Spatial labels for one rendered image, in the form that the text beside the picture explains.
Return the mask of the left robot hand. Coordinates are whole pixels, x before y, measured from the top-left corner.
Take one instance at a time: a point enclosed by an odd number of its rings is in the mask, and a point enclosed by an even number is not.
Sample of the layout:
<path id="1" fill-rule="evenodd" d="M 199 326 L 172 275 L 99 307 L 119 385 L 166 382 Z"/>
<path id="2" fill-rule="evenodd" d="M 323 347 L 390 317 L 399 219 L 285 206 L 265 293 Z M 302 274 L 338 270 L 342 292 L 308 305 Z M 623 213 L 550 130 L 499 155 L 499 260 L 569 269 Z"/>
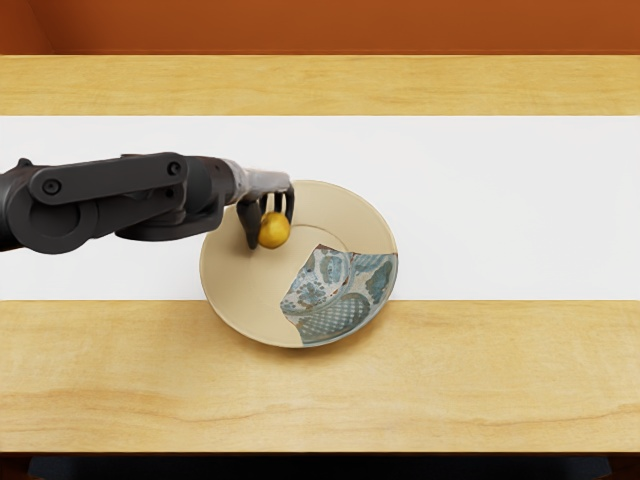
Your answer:
<path id="1" fill-rule="evenodd" d="M 234 178 L 232 203 L 236 205 L 248 247 L 255 250 L 270 195 L 274 196 L 274 211 L 282 213 L 288 223 L 292 222 L 295 205 L 293 185 L 284 172 L 245 169 L 231 160 L 226 160 L 226 164 Z"/>

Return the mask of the yellow round fruit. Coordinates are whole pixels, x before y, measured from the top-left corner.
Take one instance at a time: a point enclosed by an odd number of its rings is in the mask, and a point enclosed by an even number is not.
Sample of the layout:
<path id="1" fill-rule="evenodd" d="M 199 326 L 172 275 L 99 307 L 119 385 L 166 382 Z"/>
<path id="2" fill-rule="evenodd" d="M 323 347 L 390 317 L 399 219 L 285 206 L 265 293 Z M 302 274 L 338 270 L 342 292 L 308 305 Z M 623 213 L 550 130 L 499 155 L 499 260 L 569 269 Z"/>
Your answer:
<path id="1" fill-rule="evenodd" d="M 289 239 L 290 229 L 290 222 L 283 213 L 267 212 L 261 218 L 258 244 L 268 249 L 279 248 Z"/>

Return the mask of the beige plate with blue pattern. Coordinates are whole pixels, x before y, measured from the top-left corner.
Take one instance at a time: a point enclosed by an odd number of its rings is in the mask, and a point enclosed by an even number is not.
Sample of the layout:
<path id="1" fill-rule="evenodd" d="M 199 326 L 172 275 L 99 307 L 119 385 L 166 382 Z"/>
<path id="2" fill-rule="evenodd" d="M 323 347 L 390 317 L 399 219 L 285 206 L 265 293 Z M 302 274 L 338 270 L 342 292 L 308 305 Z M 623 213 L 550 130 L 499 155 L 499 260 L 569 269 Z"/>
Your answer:
<path id="1" fill-rule="evenodd" d="M 279 347 L 326 345 L 367 325 L 391 296 L 396 242 L 384 217 L 340 186 L 297 181 L 288 241 L 250 249 L 228 209 L 200 256 L 205 295 L 230 327 Z"/>

